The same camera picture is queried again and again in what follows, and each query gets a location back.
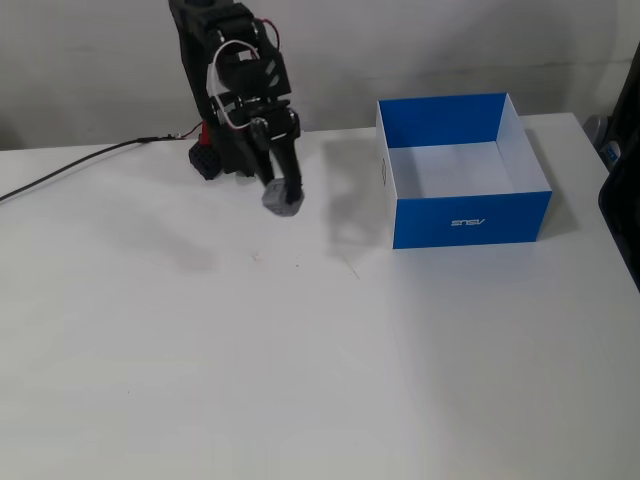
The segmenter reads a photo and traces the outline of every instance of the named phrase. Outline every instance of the asus logo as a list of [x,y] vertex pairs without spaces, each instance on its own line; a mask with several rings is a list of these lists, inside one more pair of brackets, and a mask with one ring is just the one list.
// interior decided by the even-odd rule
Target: asus logo
[[482,225],[484,223],[484,221],[486,220],[486,218],[483,218],[482,220],[454,220],[453,222],[451,222],[451,226],[452,227],[462,227],[463,225]]

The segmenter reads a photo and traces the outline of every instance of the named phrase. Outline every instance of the white cable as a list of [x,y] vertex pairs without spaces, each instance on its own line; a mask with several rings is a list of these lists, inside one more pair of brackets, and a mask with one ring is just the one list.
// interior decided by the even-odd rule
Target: white cable
[[[222,45],[220,45],[220,48],[218,48],[218,50],[216,50],[216,53],[213,56],[213,62],[212,62],[214,70],[216,69],[216,62],[218,61],[218,55],[220,55],[220,52],[222,52],[222,50],[227,48],[229,45],[233,45],[234,43],[236,43],[238,45],[242,45],[244,47],[247,47],[249,50],[251,50],[251,53],[253,53],[256,56],[256,58],[260,58],[260,54],[258,53],[258,50],[253,45],[251,45],[251,44],[249,44],[247,42],[243,42],[242,40],[229,40],[228,42],[225,42]],[[227,112],[224,109],[224,105],[222,103],[222,100],[220,100],[220,95],[218,94],[218,89],[216,88],[215,78],[211,82],[211,93],[213,94],[213,98],[216,99],[216,103],[218,104],[218,107],[220,107],[220,110],[222,111],[222,115],[224,116],[224,119],[227,122],[227,125],[229,125],[229,127],[232,130],[242,130],[243,128],[247,128],[249,126],[248,123],[245,123],[244,125],[235,125],[231,121],[231,119],[229,118],[229,115],[227,114]]]

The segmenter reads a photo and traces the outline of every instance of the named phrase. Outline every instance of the blue and white box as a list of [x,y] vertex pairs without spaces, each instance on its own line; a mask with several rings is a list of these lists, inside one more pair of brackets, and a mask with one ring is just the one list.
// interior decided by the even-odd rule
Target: blue and white box
[[534,242],[551,188],[509,95],[378,102],[393,248]]

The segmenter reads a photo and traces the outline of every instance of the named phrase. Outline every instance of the black device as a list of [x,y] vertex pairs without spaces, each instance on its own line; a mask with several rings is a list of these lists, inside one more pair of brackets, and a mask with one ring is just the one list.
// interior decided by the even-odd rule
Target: black device
[[613,114],[589,118],[584,129],[610,171],[600,210],[640,289],[640,47]]
[[[220,172],[258,175],[263,204],[280,216],[295,215],[304,199],[294,146],[300,120],[279,97],[291,93],[279,45],[265,24],[233,0],[169,0],[180,51],[203,131],[189,152],[207,180]],[[209,97],[209,65],[229,90]],[[271,155],[283,179],[275,179]]]

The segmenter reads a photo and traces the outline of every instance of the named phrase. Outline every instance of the red wire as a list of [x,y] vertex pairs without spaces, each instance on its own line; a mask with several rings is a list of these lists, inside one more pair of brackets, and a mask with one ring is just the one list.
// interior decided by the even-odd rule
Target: red wire
[[258,20],[260,20],[262,23],[266,23],[267,25],[269,25],[271,28],[273,28],[273,31],[276,32],[276,38],[278,40],[278,50],[280,50],[280,47],[282,46],[282,43],[280,42],[280,32],[278,31],[278,27],[276,27],[276,24],[273,23],[271,20],[269,20],[268,18],[259,18]]

